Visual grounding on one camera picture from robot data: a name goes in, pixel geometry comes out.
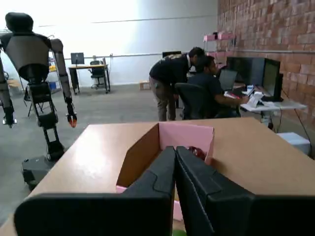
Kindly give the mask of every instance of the laptop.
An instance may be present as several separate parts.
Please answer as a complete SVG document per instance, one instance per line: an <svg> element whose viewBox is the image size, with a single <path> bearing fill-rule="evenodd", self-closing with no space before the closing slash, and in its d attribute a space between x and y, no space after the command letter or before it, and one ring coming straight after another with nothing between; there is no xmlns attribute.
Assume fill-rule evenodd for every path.
<svg viewBox="0 0 315 236"><path fill-rule="evenodd" d="M237 72L233 70L222 70L219 81L223 91L232 91L235 80L237 78Z"/></svg>

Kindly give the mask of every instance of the pipe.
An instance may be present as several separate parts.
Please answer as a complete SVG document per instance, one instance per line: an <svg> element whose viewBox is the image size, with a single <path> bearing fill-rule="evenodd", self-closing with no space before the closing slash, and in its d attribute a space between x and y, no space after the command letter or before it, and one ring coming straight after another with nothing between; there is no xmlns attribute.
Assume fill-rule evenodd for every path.
<svg viewBox="0 0 315 236"><path fill-rule="evenodd" d="M315 54L315 51L281 51L281 50L238 50L234 49L233 52L240 53L291 53L291 54Z"/></svg>
<svg viewBox="0 0 315 236"><path fill-rule="evenodd" d="M179 17L164 17L164 18L146 18L146 19L127 19L127 20L113 20L113 21L98 21L98 22L87 22L87 24L103 24L103 23L121 23L121 22L138 22L138 21L164 21L164 20L182 20L182 19L198 19L216 17L216 15L201 15L201 16L179 16ZM58 25L42 25L42 27L55 27Z"/></svg>
<svg viewBox="0 0 315 236"><path fill-rule="evenodd" d="M97 56L97 58L121 58L121 57L142 57L142 56L161 56L162 53L134 53L134 54L118 54L118 55L108 55L108 56ZM85 59L93 59L93 57L84 57Z"/></svg>

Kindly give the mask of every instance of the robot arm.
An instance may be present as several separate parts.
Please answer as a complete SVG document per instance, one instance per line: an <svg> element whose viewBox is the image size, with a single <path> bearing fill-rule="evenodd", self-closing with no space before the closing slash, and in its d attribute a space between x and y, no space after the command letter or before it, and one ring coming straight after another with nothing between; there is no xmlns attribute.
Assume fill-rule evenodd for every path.
<svg viewBox="0 0 315 236"><path fill-rule="evenodd" d="M54 59L56 62L58 77L63 89L64 101L67 104L68 109L67 119L71 127L74 128L77 124L77 116L73 110L69 78L65 68L65 62L63 57L63 43L59 39L51 39L50 42L54 54Z"/></svg>
<svg viewBox="0 0 315 236"><path fill-rule="evenodd" d="M16 123L14 118L14 108L10 97L9 86L3 72L3 65L0 57L0 100L4 111L3 124L7 124L10 128Z"/></svg>

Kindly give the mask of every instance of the blue bin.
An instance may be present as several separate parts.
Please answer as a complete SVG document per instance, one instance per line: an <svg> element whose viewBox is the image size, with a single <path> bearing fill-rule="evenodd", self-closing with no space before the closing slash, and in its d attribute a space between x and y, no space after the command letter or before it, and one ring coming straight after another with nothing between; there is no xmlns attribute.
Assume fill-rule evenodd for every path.
<svg viewBox="0 0 315 236"><path fill-rule="evenodd" d="M57 88L56 82L48 82L48 85L51 91Z"/></svg>

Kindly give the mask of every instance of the red brick wall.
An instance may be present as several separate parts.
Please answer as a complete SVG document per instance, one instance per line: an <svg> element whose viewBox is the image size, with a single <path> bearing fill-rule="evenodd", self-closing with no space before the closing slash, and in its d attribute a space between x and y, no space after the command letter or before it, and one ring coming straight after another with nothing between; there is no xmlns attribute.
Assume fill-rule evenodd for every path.
<svg viewBox="0 0 315 236"><path fill-rule="evenodd" d="M234 54L280 60L284 91L308 105L300 115L315 127L315 0L219 0L218 31L234 32L238 50L314 51ZM225 47L218 42L218 49Z"/></svg>

